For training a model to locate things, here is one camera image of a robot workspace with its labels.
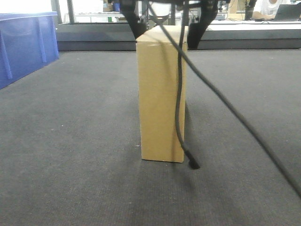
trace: white wall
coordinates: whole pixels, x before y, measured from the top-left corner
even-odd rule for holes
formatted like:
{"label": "white wall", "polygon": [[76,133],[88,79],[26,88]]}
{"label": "white wall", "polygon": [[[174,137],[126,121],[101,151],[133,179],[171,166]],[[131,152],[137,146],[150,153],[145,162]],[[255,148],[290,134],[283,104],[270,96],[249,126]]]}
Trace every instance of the white wall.
{"label": "white wall", "polygon": [[0,13],[49,12],[51,0],[0,0]]}

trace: person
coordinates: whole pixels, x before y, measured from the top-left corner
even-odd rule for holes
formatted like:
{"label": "person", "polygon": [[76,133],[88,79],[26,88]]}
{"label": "person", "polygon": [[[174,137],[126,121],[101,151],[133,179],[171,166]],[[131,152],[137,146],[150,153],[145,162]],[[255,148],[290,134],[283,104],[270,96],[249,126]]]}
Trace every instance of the person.
{"label": "person", "polygon": [[253,19],[271,20],[275,18],[279,5],[291,4],[290,0],[257,0],[254,10]]}

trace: white shirt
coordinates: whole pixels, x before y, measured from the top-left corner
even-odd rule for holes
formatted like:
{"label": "white shirt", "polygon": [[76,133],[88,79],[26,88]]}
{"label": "white shirt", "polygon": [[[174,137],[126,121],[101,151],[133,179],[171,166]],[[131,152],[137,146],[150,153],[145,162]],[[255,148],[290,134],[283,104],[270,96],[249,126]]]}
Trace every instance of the white shirt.
{"label": "white shirt", "polygon": [[275,4],[272,4],[269,0],[257,0],[253,12],[260,12],[262,15],[276,15],[281,4],[291,4],[291,1],[277,0]]}

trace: cable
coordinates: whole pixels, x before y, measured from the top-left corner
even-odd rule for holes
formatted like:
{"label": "cable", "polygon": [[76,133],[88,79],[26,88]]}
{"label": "cable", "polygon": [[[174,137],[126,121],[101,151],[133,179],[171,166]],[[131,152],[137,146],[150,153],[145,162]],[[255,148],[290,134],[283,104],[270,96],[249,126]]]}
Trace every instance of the cable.
{"label": "cable", "polygon": [[[184,33],[185,33],[185,25],[188,23],[187,16],[188,16],[188,3],[189,0],[184,1],[183,6],[183,19],[182,19],[182,26],[181,26],[181,33],[180,33],[180,40],[179,40],[179,48],[182,49],[183,47],[183,39],[184,39]],[[197,170],[200,168],[198,162],[196,159],[192,156],[190,153],[187,145],[183,141],[181,130],[180,130],[180,102],[181,102],[181,96],[182,96],[182,81],[183,81],[183,73],[182,73],[182,55],[180,52],[178,52],[178,91],[177,91],[177,100],[175,105],[175,128],[177,132],[178,139],[180,141],[181,147],[185,153],[185,155],[189,159],[189,165],[193,170]]]}
{"label": "cable", "polygon": [[[150,7],[149,0],[145,0],[146,4],[150,8],[150,11],[155,16],[156,19],[156,13],[154,10]],[[217,87],[215,87],[214,84],[212,84],[196,67],[195,65],[190,61],[190,59],[187,57],[187,55],[184,53],[182,48],[180,48],[177,43],[174,41],[174,39],[170,36],[168,31],[165,29],[165,27],[160,23],[159,20],[156,21],[156,23],[160,26],[163,33],[167,36],[167,38],[170,40],[172,45],[178,50],[178,52],[181,54],[181,56],[184,58],[188,66],[192,69],[192,71],[218,96],[218,98],[226,105],[226,107],[234,114],[234,116],[242,123],[242,125],[250,132],[250,134],[253,136],[253,138],[258,142],[258,144],[263,148],[263,150],[266,152],[266,154],[270,157],[270,159],[273,161],[277,169],[282,173],[284,178],[287,180],[287,182],[291,185],[291,187],[294,189],[294,191],[297,193],[297,195],[301,198],[301,187],[297,183],[297,181],[292,177],[292,175],[288,172],[288,170],[285,168],[285,166],[282,164],[282,162],[279,160],[279,158],[275,155],[274,151],[270,148],[270,146],[263,140],[263,138],[260,136],[260,134],[256,131],[256,129],[246,120],[246,118],[238,111],[236,108],[232,105],[232,103],[225,97],[224,94],[222,94]]]}

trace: laptop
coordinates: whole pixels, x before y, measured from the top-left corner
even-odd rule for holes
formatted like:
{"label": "laptop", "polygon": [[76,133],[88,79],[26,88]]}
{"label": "laptop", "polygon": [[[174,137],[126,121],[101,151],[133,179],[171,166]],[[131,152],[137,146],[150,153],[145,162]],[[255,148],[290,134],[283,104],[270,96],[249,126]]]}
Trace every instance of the laptop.
{"label": "laptop", "polygon": [[301,15],[301,4],[281,4],[273,21],[298,21]]}

